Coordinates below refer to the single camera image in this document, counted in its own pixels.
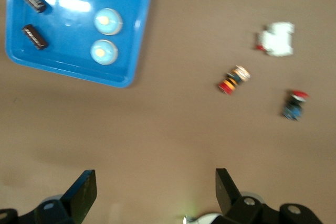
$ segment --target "brown table surface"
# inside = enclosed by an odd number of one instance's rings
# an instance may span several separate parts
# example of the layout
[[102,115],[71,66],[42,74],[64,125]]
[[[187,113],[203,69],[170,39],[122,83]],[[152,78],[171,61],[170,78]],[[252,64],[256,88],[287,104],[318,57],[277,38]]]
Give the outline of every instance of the brown table surface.
[[[98,198],[84,223],[182,223],[219,211],[215,168],[278,209],[336,219],[335,0],[152,0],[136,79],[117,89],[19,66],[0,0],[0,208],[24,214],[85,169]],[[295,24],[295,54],[253,50],[268,23]],[[251,80],[216,85],[234,65]],[[288,90],[311,98],[300,122]]]

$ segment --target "blue tray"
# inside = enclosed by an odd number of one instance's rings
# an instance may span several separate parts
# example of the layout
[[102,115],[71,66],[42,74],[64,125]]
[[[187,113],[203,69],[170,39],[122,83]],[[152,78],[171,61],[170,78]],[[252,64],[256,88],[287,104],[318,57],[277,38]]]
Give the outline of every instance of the blue tray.
[[[6,51],[15,63],[67,76],[124,88],[132,83],[150,0],[44,0],[47,9],[36,13],[23,0],[7,0]],[[116,35],[103,35],[94,25],[95,14],[116,10],[123,21]],[[32,24],[49,43],[37,50],[23,34]],[[105,39],[118,48],[110,65],[96,63],[93,43]]]

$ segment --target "blue toy figure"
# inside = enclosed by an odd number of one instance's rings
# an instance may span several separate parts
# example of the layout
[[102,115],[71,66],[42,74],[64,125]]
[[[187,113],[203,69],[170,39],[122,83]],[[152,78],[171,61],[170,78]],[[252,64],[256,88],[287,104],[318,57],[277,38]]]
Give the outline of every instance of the blue toy figure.
[[298,120],[302,115],[301,103],[305,102],[309,96],[299,90],[293,90],[290,99],[284,107],[283,115],[290,120]]

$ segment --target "yellow center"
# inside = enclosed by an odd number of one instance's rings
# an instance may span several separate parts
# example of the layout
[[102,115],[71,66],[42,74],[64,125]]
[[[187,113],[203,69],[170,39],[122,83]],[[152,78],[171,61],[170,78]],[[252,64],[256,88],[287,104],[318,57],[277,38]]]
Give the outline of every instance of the yellow center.
[[105,51],[103,49],[99,48],[99,49],[96,50],[96,55],[98,57],[104,57],[105,56]]
[[102,25],[108,25],[110,23],[110,19],[106,16],[104,17],[100,17],[99,18],[99,22],[102,24]]

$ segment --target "white object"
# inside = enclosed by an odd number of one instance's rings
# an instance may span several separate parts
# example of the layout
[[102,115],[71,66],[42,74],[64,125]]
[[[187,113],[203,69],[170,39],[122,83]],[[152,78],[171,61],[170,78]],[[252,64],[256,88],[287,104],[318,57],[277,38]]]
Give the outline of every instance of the white object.
[[271,56],[293,54],[291,46],[294,25],[290,22],[276,22],[267,26],[258,36],[257,48]]
[[183,224],[211,224],[221,214],[207,214],[199,217],[196,220],[190,220],[184,217]]

